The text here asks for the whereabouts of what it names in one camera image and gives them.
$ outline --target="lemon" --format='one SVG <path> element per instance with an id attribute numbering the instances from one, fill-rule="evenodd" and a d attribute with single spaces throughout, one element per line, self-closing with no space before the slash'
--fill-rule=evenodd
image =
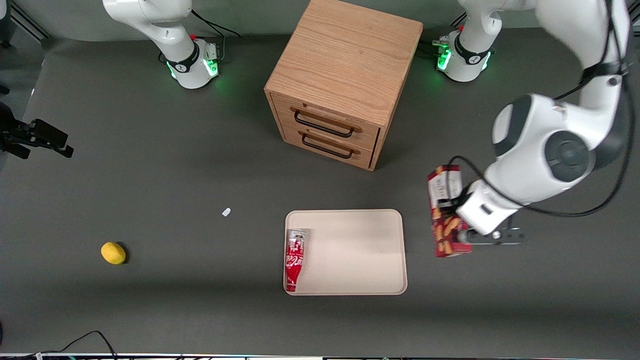
<path id="1" fill-rule="evenodd" d="M 124 263 L 127 258 L 127 253 L 124 249 L 117 243 L 113 243 L 111 241 L 104 243 L 102 248 L 100 249 L 100 253 L 102 257 L 109 263 L 114 265 L 120 265 Z"/>

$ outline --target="black wire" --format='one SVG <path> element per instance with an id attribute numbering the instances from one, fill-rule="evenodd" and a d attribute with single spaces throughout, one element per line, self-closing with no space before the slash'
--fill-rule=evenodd
<path id="1" fill-rule="evenodd" d="M 618 49 L 618 61 L 621 63 L 622 59 L 621 59 L 621 52 L 620 52 L 620 43 L 619 43 L 619 39 L 618 39 L 618 35 L 617 35 L 615 27 L 613 27 L 613 33 L 614 33 L 616 47 Z M 636 136 L 636 106 L 635 106 L 634 96 L 632 95 L 631 87 L 629 85 L 629 80 L 628 80 L 627 76 L 623 76 L 623 78 L 622 78 L 622 90 L 623 90 L 623 93 L 625 94 L 625 96 L 627 97 L 627 102 L 628 102 L 627 106 L 628 106 L 628 116 L 629 116 L 629 119 L 628 119 L 628 121 L 629 121 L 629 125 L 628 125 L 629 129 L 628 129 L 628 135 L 627 135 L 627 148 L 625 149 L 625 155 L 624 155 L 624 158 L 623 158 L 623 161 L 622 161 L 622 165 L 620 167 L 620 171 L 618 172 L 618 177 L 616 179 L 616 183 L 613 186 L 613 189 L 611 190 L 611 193 L 609 194 L 609 196 L 607 196 L 607 198 L 603 202 L 601 202 L 598 206 L 595 206 L 594 208 L 591 208 L 591 209 L 586 210 L 586 211 L 581 211 L 579 213 L 565 213 L 565 212 L 562 212 L 562 211 L 553 211 L 553 210 L 541 209 L 541 208 L 537 208 L 535 206 L 522 204 L 522 203 L 518 202 L 517 200 L 514 200 L 511 197 L 505 195 L 500 190 L 498 190 L 493 184 L 491 184 L 489 181 L 487 181 L 486 178 L 484 177 L 483 173 L 476 166 L 476 164 L 474 164 L 471 160 L 465 158 L 464 156 L 454 156 L 453 158 L 451 158 L 451 160 L 449 160 L 449 163 L 447 164 L 447 170 L 453 164 L 454 161 L 461 160 L 462 162 L 466 163 L 473 170 L 473 172 L 476 173 L 476 175 L 478 177 L 480 177 L 480 179 L 482 181 L 484 181 L 485 184 L 487 184 L 487 186 L 489 186 L 493 191 L 495 191 L 501 197 L 503 197 L 506 200 L 512 202 L 513 204 L 521 206 L 521 207 L 523 207 L 523 208 L 525 208 L 527 210 L 530 210 L 530 211 L 533 211 L 533 212 L 536 212 L 536 213 L 540 213 L 540 214 L 544 214 L 544 215 L 549 215 L 549 216 L 553 216 L 553 217 L 565 217 L 565 218 L 585 217 L 585 216 L 592 215 L 592 214 L 594 214 L 594 213 L 606 208 L 611 203 L 611 201 L 617 196 L 618 192 L 620 191 L 620 188 L 622 187 L 622 184 L 624 182 L 625 176 L 627 174 L 629 162 L 630 162 L 630 159 L 631 159 L 631 154 L 632 154 L 633 148 L 634 148 L 634 139 L 635 139 L 635 136 Z M 447 186 L 447 196 L 449 198 L 451 198 L 451 191 L 449 189 L 449 171 L 447 171 L 446 182 L 447 182 L 447 185 L 446 185 Z"/>
<path id="2" fill-rule="evenodd" d="M 203 18 L 202 16 L 200 16 L 200 14 L 196 13 L 196 11 L 195 11 L 195 10 L 193 10 L 193 9 L 191 10 L 191 13 L 192 13 L 193 15 L 195 15 L 195 17 L 197 17 L 198 19 L 200 19 L 200 20 L 202 20 L 202 21 L 206 22 L 207 24 L 209 24 L 209 25 L 211 25 L 211 26 L 217 26 L 217 27 L 221 28 L 222 30 L 227 30 L 227 31 L 228 31 L 228 32 L 230 32 L 230 33 L 234 33 L 234 34 L 236 34 L 238 37 L 242 37 L 239 33 L 236 33 L 235 31 L 233 31 L 233 30 L 231 30 L 231 29 L 227 29 L 227 28 L 225 28 L 224 26 L 220 26 L 220 25 L 216 24 L 215 22 L 211 22 L 211 21 L 209 21 L 209 20 L 207 20 L 207 19 Z"/>
<path id="3" fill-rule="evenodd" d="M 433 55 L 433 56 L 435 55 L 432 51 L 426 51 L 424 49 L 421 49 L 419 46 L 416 47 L 415 50 L 419 51 L 419 52 L 421 52 L 422 54 L 425 54 L 425 55 Z"/>
<path id="4" fill-rule="evenodd" d="M 460 26 L 460 24 L 467 18 L 467 14 L 465 14 L 465 17 L 463 17 L 462 19 L 460 19 L 455 25 L 454 27 L 457 28 L 458 26 Z"/>
<path id="5" fill-rule="evenodd" d="M 598 61 L 598 63 L 596 65 L 603 64 L 605 58 L 607 57 L 607 52 L 609 51 L 609 39 L 611 38 L 611 28 L 613 27 L 613 17 L 612 17 L 613 1 L 612 0 L 605 0 L 605 3 L 607 4 L 607 13 L 608 13 L 608 17 L 609 17 L 609 21 L 607 23 L 607 38 L 606 38 L 605 44 L 604 44 L 604 51 L 602 51 L 602 57 L 600 57 L 600 61 Z M 594 72 L 592 75 L 590 75 L 590 77 L 581 80 L 580 83 L 578 83 L 578 85 L 576 85 L 576 87 L 572 88 L 571 90 L 565 92 L 562 95 L 556 96 L 554 98 L 554 100 L 564 99 L 565 97 L 573 94 L 574 92 L 584 88 L 584 86 L 587 85 L 589 83 L 589 81 L 591 81 L 595 77 L 596 77 L 596 72 Z"/>
<path id="6" fill-rule="evenodd" d="M 467 16 L 467 12 L 463 12 L 462 15 L 457 17 L 456 20 L 453 20 L 451 22 L 451 25 L 449 25 L 449 26 L 456 26 L 455 23 L 464 20 L 466 16 Z"/>
<path id="7" fill-rule="evenodd" d="M 75 339 L 74 341 L 71 341 L 66 347 L 63 347 L 61 350 L 46 350 L 46 351 L 39 351 L 39 352 L 34 352 L 33 354 L 29 354 L 26 356 L 19 356 L 16 357 L 16 359 L 31 359 L 33 356 L 35 356 L 36 354 L 47 354 L 47 353 L 58 353 L 58 352 L 64 352 L 66 349 L 68 349 L 69 347 L 71 347 L 71 345 L 77 343 L 78 341 L 86 338 L 87 336 L 91 335 L 91 334 L 98 334 L 100 335 L 100 337 L 104 340 L 105 344 L 107 344 L 107 347 L 109 348 L 109 352 L 111 352 L 111 356 L 113 356 L 113 359 L 115 359 L 116 356 L 116 352 L 113 350 L 113 347 L 111 346 L 111 343 L 109 342 L 109 340 L 107 340 L 107 338 L 104 337 L 104 335 L 98 331 L 98 330 L 94 330 L 94 331 L 90 331 L 87 332 L 86 334 L 80 336 L 78 339 Z"/>
<path id="8" fill-rule="evenodd" d="M 627 8 L 629 10 L 629 15 L 631 15 L 631 13 L 634 12 L 638 8 L 638 6 L 640 6 L 640 1 L 636 1 L 634 4 L 629 5 L 629 7 Z"/>
<path id="9" fill-rule="evenodd" d="M 207 25 L 209 25 L 210 28 L 212 28 L 213 30 L 215 30 L 218 34 L 220 34 L 221 37 L 225 38 L 225 34 L 223 34 L 222 32 L 220 32 L 220 30 L 218 30 L 218 28 L 216 28 L 215 26 L 213 26 L 212 24 L 209 24 L 208 21 L 203 20 L 203 22 Z"/>

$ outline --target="wooden drawer unit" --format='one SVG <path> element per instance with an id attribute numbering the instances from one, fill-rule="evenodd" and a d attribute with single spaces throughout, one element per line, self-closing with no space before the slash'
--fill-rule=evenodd
<path id="1" fill-rule="evenodd" d="M 283 140 L 374 170 L 422 24 L 311 0 L 264 87 Z"/>

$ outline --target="white tray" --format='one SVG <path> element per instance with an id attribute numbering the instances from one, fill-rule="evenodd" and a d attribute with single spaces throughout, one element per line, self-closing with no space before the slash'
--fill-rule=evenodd
<path id="1" fill-rule="evenodd" d="M 307 231 L 290 295 L 400 295 L 406 290 L 402 216 L 393 209 L 292 211 L 287 230 Z M 283 274 L 282 286 L 287 277 Z"/>

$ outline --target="drawer handle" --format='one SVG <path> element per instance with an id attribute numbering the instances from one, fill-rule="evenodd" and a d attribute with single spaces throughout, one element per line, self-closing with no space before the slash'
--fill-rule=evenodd
<path id="1" fill-rule="evenodd" d="M 316 125 L 316 124 L 314 124 L 312 122 L 301 120 L 301 119 L 298 118 L 299 114 L 300 114 L 300 111 L 296 110 L 296 113 L 293 115 L 293 118 L 296 119 L 297 123 L 306 125 L 308 127 L 313 127 L 314 129 L 322 130 L 325 133 L 330 133 L 331 135 L 339 136 L 341 138 L 350 138 L 351 135 L 353 135 L 353 131 L 355 130 L 352 127 L 351 130 L 349 130 L 348 133 L 346 133 L 346 134 L 345 133 L 341 133 L 340 131 L 332 130 L 332 129 L 329 129 L 328 127 Z"/>
<path id="2" fill-rule="evenodd" d="M 302 134 L 302 143 L 303 144 L 305 144 L 306 146 L 309 146 L 309 147 L 313 147 L 314 149 L 317 149 L 317 150 L 320 150 L 320 151 L 324 151 L 327 154 L 331 154 L 333 156 L 337 156 L 337 157 L 343 158 L 343 159 L 349 159 L 353 155 L 353 150 L 349 151 L 348 155 L 344 155 L 344 154 L 341 154 L 339 152 L 335 152 L 333 150 L 325 149 L 324 147 L 318 146 L 318 145 L 316 145 L 314 143 L 310 143 L 308 141 L 305 141 L 306 138 L 307 138 L 307 134 Z"/>

